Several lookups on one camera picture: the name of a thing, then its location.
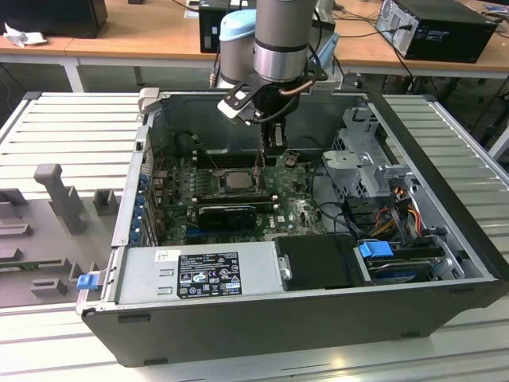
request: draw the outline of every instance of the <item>metal workbench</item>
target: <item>metal workbench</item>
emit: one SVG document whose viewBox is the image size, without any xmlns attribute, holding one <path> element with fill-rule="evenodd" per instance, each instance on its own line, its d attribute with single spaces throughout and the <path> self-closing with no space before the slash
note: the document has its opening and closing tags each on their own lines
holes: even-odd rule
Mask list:
<svg viewBox="0 0 509 382">
<path fill-rule="evenodd" d="M 87 163 L 86 166 L 94 170 L 92 176 L 104 179 L 105 186 L 121 194 L 132 138 L 127 134 L 111 135 L 111 132 L 123 131 L 124 127 L 135 131 L 140 125 L 136 99 L 135 94 L 43 94 L 38 101 L 22 101 L 0 131 L 0 141 L 3 140 L 0 151 L 4 153 L 0 156 L 3 161 L 0 174 L 4 174 L 0 182 L 11 179 L 12 186 L 21 187 L 25 195 L 46 198 L 35 181 L 28 178 L 22 181 L 22 177 L 13 180 L 13 176 L 24 171 L 33 174 L 33 168 L 25 167 L 34 167 L 40 160 L 51 158 L 56 145 L 61 153 L 66 153 L 63 158 L 68 162 L 63 164 L 64 170 L 67 168 L 74 174 L 73 171 L 84 169 L 74 168 L 75 164 Z M 425 103 L 417 96 L 404 99 L 392 96 L 387 100 L 507 259 L 509 213 L 504 203 L 509 193 L 502 183 L 507 175 L 439 104 Z M 105 106 L 101 111 L 88 106 L 94 103 Z M 126 108 L 125 112 L 119 111 L 122 107 Z M 30 139 L 39 143 L 29 145 L 31 141 L 27 141 L 24 134 L 33 134 Z M 57 137 L 67 139 L 58 142 Z M 101 154 L 102 159 L 98 159 L 93 153 L 107 140 L 110 153 Z M 39 150 L 36 154 L 33 153 L 35 147 Z M 98 163 L 104 158 L 109 158 L 107 166 L 122 165 L 123 168 L 119 167 L 118 174 L 113 177 L 101 175 L 97 171 L 105 165 Z M 17 170 L 4 170 L 5 161 L 11 161 Z M 489 169 L 487 163 L 494 166 Z M 78 178 L 83 180 L 86 176 L 86 173 L 76 173 L 76 176 L 64 177 L 64 183 L 76 185 Z M 88 196 L 96 188 L 85 182 L 78 184 L 82 196 Z M 0 310 L 0 380 L 509 380 L 507 297 L 486 309 L 460 314 L 428 338 L 145 368 L 124 368 L 117 364 L 113 355 L 82 323 L 74 306 L 74 303 L 66 303 Z"/>
</svg>

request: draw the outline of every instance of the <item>wooden desk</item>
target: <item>wooden desk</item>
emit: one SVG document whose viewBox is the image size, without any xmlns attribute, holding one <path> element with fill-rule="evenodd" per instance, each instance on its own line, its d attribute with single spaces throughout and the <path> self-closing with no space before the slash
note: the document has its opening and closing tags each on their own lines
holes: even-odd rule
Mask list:
<svg viewBox="0 0 509 382">
<path fill-rule="evenodd" d="M 131 57 L 213 60 L 200 53 L 197 19 L 184 18 L 185 9 L 170 0 L 147 0 L 130 5 L 127 0 L 107 0 L 107 24 L 98 38 L 75 38 L 65 49 L 78 57 Z"/>
<path fill-rule="evenodd" d="M 381 0 L 336 0 L 346 10 L 367 16 L 379 11 Z M 474 10 L 482 2 L 465 0 Z M 200 53 L 199 22 L 184 18 L 185 10 L 170 0 L 106 0 L 107 24 L 96 39 L 50 37 L 48 45 L 18 48 L 0 39 L 0 62 L 60 64 L 74 92 L 86 90 L 81 65 L 118 65 L 138 68 L 210 68 L 213 54 Z M 375 31 L 365 21 L 337 20 L 343 36 Z M 336 48 L 345 72 L 406 75 L 390 44 L 380 35 L 340 38 Z M 509 39 L 494 35 L 476 64 L 406 61 L 415 76 L 505 78 L 509 74 Z"/>
<path fill-rule="evenodd" d="M 340 4 L 354 14 L 367 16 L 380 10 L 379 0 L 361 2 L 359 0 L 340 0 Z M 474 10 L 483 9 L 483 3 L 465 1 Z M 336 31 L 344 36 L 355 36 L 374 32 L 365 21 L 336 21 Z M 390 44 L 379 34 L 360 37 L 340 37 L 336 56 L 341 66 L 348 72 L 374 72 L 384 74 L 406 74 Z M 509 73 L 509 39 L 494 34 L 475 64 L 455 62 L 405 60 L 406 66 L 417 76 L 478 76 L 505 78 Z"/>
<path fill-rule="evenodd" d="M 65 56 L 65 49 L 72 41 L 72 37 L 46 37 L 47 44 L 27 45 L 21 48 L 12 45 L 6 38 L 0 38 L 0 54 L 32 55 L 41 56 Z"/>
</svg>

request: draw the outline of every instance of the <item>floor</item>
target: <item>floor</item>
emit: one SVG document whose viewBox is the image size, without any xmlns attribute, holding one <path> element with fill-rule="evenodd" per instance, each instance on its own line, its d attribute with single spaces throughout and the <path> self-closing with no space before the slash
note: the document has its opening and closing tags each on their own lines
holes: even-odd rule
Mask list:
<svg viewBox="0 0 509 382">
<path fill-rule="evenodd" d="M 134 70 L 130 67 L 95 67 L 86 66 L 81 69 L 84 82 L 90 92 L 137 92 L 140 87 L 135 83 Z M 208 69 L 195 68 L 143 68 L 145 86 L 159 87 L 165 90 L 204 90 L 208 88 Z M 370 87 L 375 82 L 372 77 L 349 74 L 347 81 L 353 84 L 357 80 L 363 82 L 364 87 Z M 435 88 L 441 92 L 450 79 L 433 78 L 422 81 L 419 92 L 436 94 Z M 0 68 L 0 123 L 4 123 L 18 104 L 26 91 L 41 92 L 70 92 L 64 69 L 57 65 L 43 64 L 6 64 Z M 456 91 L 447 100 L 445 106 L 455 118 L 469 130 L 499 89 L 502 80 L 488 80 L 478 84 L 478 79 L 463 79 Z M 503 110 L 504 102 L 496 99 L 485 116 L 473 130 L 473 136 L 479 139 L 485 132 L 486 126 L 492 122 Z M 503 131 L 506 123 L 500 128 Z"/>
</svg>

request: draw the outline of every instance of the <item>power supply label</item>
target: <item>power supply label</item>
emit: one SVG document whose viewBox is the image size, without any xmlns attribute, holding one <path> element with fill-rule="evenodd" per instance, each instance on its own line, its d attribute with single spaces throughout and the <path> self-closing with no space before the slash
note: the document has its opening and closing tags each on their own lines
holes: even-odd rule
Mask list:
<svg viewBox="0 0 509 382">
<path fill-rule="evenodd" d="M 179 298 L 242 294 L 238 252 L 181 255 L 178 258 Z"/>
</svg>

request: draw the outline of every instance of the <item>motherboard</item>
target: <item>motherboard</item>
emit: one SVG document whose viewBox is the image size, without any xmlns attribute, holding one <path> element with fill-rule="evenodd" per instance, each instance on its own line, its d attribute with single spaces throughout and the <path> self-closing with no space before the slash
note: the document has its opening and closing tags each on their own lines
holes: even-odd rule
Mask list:
<svg viewBox="0 0 509 382">
<path fill-rule="evenodd" d="M 196 158 L 169 158 L 154 175 L 161 245 L 268 241 L 324 233 L 313 205 L 313 172 L 294 154 L 275 166 L 200 167 Z"/>
</svg>

